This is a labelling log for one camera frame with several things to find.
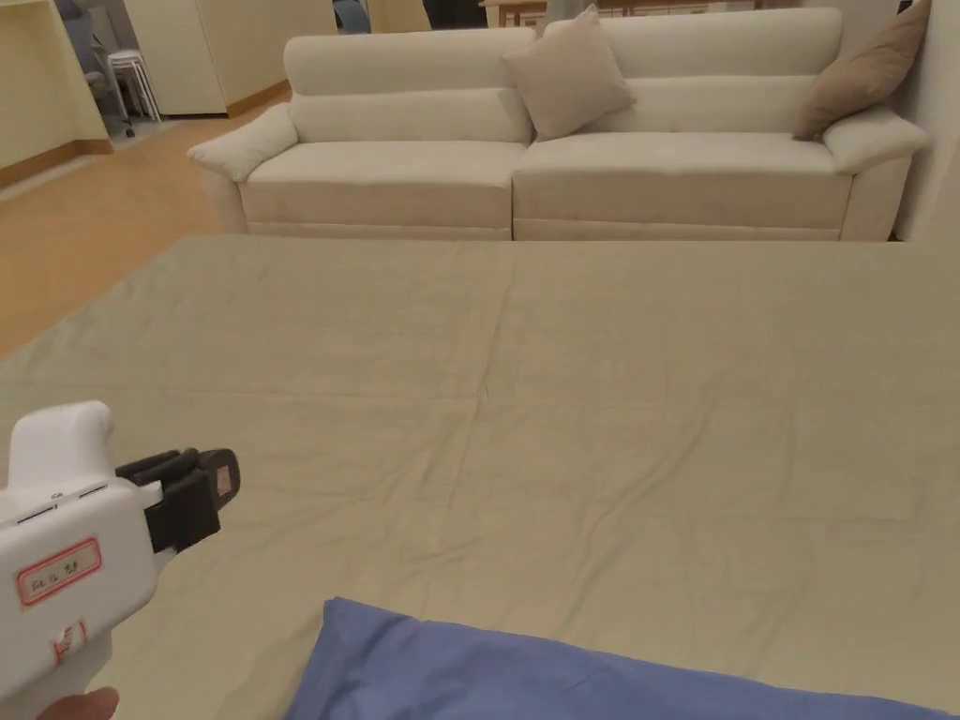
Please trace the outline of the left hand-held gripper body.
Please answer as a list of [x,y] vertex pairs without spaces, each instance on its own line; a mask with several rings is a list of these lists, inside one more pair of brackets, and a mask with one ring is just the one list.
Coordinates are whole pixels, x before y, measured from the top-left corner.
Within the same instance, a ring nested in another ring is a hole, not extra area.
[[175,485],[115,475],[99,401],[16,423],[1,493],[1,715],[33,719],[109,663],[113,629],[144,608],[163,568],[221,527],[198,467]]

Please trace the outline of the person's left hand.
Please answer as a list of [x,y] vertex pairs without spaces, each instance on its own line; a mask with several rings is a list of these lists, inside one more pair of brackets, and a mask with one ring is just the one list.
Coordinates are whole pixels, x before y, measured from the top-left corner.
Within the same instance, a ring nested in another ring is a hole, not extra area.
[[110,720],[120,701],[117,690],[102,687],[62,697],[46,708],[37,720]]

